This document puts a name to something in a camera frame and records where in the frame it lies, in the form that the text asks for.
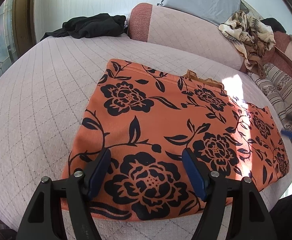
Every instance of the black flower print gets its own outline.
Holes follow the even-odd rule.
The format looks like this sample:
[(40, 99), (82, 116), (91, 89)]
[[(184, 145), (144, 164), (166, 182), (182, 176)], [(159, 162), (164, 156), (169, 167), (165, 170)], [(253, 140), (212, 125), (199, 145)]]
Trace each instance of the black flower print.
[(131, 203), (140, 220), (160, 219), (188, 198), (187, 185), (180, 178), (175, 164), (139, 152), (124, 157), (120, 174), (105, 182), (104, 188), (115, 203)]
[(263, 136), (265, 139), (269, 135), (271, 135), (270, 129), (273, 129), (268, 124), (265, 124), (261, 119), (259, 119), (256, 115), (253, 116), (253, 123), (257, 129), (259, 129), (259, 133), (261, 136)]
[(101, 91), (106, 98), (109, 98), (104, 107), (107, 108), (108, 113), (112, 116), (126, 113), (129, 109), (148, 113), (154, 105), (152, 100), (146, 98), (145, 93), (134, 88), (132, 84), (126, 81), (117, 83), (116, 86), (106, 85), (101, 87)]
[(289, 165), (285, 160), (284, 154), (277, 153), (277, 155), (275, 155), (275, 159), (278, 162), (280, 173), (284, 177), (288, 173), (288, 170), (289, 170)]
[(215, 96), (215, 94), (206, 88), (199, 88), (194, 90), (195, 95), (202, 101), (209, 103), (215, 110), (217, 111), (224, 111), (224, 106), (226, 103)]
[(215, 136), (206, 132), (203, 140), (193, 143), (194, 154), (197, 158), (210, 163), (212, 170), (218, 171), (224, 176), (231, 174), (231, 166), (239, 163), (236, 153), (230, 148), (226, 137)]

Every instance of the quilted beige fabric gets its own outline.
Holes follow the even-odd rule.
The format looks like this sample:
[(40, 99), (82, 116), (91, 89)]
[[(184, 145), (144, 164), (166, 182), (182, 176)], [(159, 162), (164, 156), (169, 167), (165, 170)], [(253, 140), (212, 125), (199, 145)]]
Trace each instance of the quilted beige fabric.
[(166, 7), (153, 6), (148, 42), (184, 50), (236, 70), (243, 63), (243, 57), (216, 25)]
[[(73, 39), (48, 37), (38, 43), (0, 78), (0, 219), (17, 230), (26, 206), (43, 175), (61, 175), (73, 138), (96, 83), (111, 58), (135, 61), (183, 75), (193, 70), (200, 78), (223, 81), (230, 95), (259, 107), (274, 108), (245, 74), (218, 62), (177, 49), (121, 37)], [(271, 209), (292, 181), (292, 145), (283, 138), (290, 172), (261, 194)], [(230, 217), (226, 207), (219, 239)], [(68, 239), (74, 233), (68, 212)], [(199, 215), (171, 220), (120, 222), (95, 220), (103, 239), (190, 239)]]

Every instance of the orange cloth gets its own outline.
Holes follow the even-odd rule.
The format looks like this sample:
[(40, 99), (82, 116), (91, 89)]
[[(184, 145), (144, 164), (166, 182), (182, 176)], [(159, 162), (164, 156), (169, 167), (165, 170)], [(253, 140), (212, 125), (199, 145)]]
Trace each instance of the orange cloth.
[(186, 147), (209, 169), (232, 179), (249, 176), (262, 190), (285, 176), (288, 158), (268, 108), (237, 102), (222, 89), (112, 59), (62, 178), (109, 148), (111, 166), (89, 208), (93, 217), (127, 221), (203, 210), (181, 161)]

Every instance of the mattress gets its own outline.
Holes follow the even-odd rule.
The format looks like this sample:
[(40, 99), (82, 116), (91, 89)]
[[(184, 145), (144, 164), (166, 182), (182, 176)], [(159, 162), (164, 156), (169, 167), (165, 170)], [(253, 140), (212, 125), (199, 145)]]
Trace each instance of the mattress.
[[(268, 106), (245, 74), (213, 60), (170, 47), (120, 37), (48, 37), (18, 59), (0, 78), (0, 219), (17, 230), (26, 206), (44, 175), (59, 179), (73, 138), (106, 63), (120, 58), (175, 75), (188, 69), (200, 78), (223, 82), (230, 96)], [(292, 144), (283, 138), (290, 172), (262, 192), (270, 210), (292, 182)], [(224, 239), (231, 206), (226, 207), (219, 239)], [(63, 211), (68, 239), (75, 239)], [(103, 239), (191, 239), (201, 214), (171, 220), (95, 220)]]

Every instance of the crumpled black cloth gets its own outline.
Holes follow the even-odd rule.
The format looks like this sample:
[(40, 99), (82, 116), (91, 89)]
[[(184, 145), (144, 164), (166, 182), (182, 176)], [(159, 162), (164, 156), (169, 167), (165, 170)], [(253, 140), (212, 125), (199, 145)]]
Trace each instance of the crumpled black cloth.
[(261, 22), (264, 23), (265, 25), (270, 26), (272, 28), (272, 31), (273, 32), (280, 31), (282, 33), (286, 33), (286, 30), (284, 29), (284, 27), (282, 26), (282, 24), (280, 24), (274, 18), (266, 18), (264, 20), (261, 20)]
[(124, 33), (126, 16), (110, 16), (108, 13), (100, 13), (92, 17), (76, 17), (64, 22), (61, 29), (51, 33), (45, 33), (40, 41), (48, 36), (73, 38), (94, 38), (99, 36), (116, 37)]

